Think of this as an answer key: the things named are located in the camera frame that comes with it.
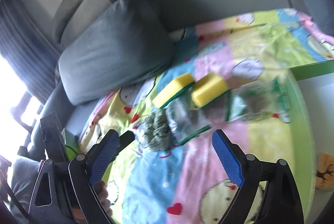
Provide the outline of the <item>person's left hand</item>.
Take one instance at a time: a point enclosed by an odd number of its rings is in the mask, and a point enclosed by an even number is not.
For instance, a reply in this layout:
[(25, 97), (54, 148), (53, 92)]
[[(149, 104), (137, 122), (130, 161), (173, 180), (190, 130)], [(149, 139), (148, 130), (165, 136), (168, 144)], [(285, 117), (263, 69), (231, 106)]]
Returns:
[(99, 201), (101, 202), (103, 208), (107, 212), (108, 216), (112, 216), (112, 209), (110, 208), (111, 202), (108, 200), (108, 191), (107, 191), (107, 185), (100, 181), (94, 185), (94, 190), (99, 198)]

